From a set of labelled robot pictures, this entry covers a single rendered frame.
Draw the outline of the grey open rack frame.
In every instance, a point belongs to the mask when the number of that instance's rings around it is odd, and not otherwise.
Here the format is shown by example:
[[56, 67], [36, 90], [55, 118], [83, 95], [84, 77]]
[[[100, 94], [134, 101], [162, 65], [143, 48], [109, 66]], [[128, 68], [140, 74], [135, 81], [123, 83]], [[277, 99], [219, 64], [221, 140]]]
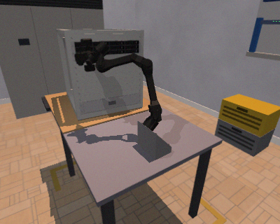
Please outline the grey open rack frame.
[[[138, 33], [138, 34], [136, 34]], [[64, 34], [64, 37], [62, 37]], [[144, 73], [135, 63], [124, 64], [100, 73], [86, 72], [84, 65], [75, 60], [74, 42], [81, 39], [92, 41], [135, 41], [139, 40], [139, 56], [144, 56], [144, 30], [134, 29], [68, 29], [57, 32], [59, 53], [66, 94], [78, 115], [78, 120], [143, 107]], [[66, 48], [73, 91], [70, 87]], [[75, 104], [74, 104], [75, 100]]]

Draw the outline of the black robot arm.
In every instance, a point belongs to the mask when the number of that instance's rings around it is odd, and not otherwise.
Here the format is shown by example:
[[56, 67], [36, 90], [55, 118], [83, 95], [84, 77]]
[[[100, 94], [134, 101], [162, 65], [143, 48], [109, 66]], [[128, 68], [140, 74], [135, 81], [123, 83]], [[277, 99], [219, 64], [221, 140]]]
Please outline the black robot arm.
[[98, 72], [100, 73], [104, 73], [112, 69], [113, 67], [129, 64], [131, 62], [135, 63], [138, 67], [140, 67], [143, 71], [144, 76], [146, 77], [146, 83], [147, 83], [148, 93], [150, 97], [150, 104], [148, 105], [150, 116], [147, 119], [145, 119], [145, 121], [142, 124], [145, 125], [148, 129], [153, 131], [157, 127], [159, 122], [162, 120], [161, 117], [162, 108], [157, 99], [157, 95], [155, 91], [155, 85], [153, 81], [152, 61], [150, 59], [146, 59], [142, 56], [136, 55], [134, 53], [132, 53], [131, 55], [126, 55], [115, 59], [104, 59], [103, 57], [107, 55], [110, 51], [111, 50], [109, 49], [109, 47], [105, 44], [105, 42], [102, 41], [95, 48], [95, 52], [93, 53], [89, 52], [86, 55], [87, 60], [85, 59], [84, 51], [76, 53], [74, 56], [75, 56], [76, 63], [79, 66], [82, 66], [83, 63], [85, 62], [89, 65], [89, 67], [92, 64], [96, 63], [95, 66], [98, 69]]

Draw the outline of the flat orange board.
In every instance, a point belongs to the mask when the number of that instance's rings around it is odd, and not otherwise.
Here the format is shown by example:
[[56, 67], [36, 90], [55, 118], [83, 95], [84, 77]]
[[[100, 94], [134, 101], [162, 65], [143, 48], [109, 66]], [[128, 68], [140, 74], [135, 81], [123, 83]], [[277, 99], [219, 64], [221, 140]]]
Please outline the flat orange board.
[[148, 105], [150, 104], [149, 100], [143, 98], [141, 108], [78, 120], [67, 97], [67, 92], [49, 94], [45, 97], [63, 134], [149, 111]]

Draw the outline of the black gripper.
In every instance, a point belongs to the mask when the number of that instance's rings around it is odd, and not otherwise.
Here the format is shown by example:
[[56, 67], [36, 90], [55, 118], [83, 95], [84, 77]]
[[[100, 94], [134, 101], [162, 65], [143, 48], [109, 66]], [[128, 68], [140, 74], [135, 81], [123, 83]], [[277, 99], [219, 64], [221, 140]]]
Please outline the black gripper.
[[[90, 48], [90, 46], [92, 46], [92, 39], [91, 38], [82, 38], [80, 40], [81, 42], [81, 46], [86, 46], [87, 49], [82, 49], [82, 52], [85, 51], [85, 59], [86, 58], [86, 55], [89, 53], [88, 51], [86, 50], [90, 50], [92, 51], [92, 49]], [[89, 47], [88, 47], [89, 46]], [[87, 53], [86, 53], [87, 52]], [[93, 52], [93, 51], [92, 51]], [[86, 63], [87, 64], [87, 63]], [[84, 65], [84, 68], [85, 68], [85, 71], [86, 72], [89, 72], [89, 71], [95, 71], [95, 65], [92, 64], [91, 66], [89, 66], [88, 64], [87, 65]]]

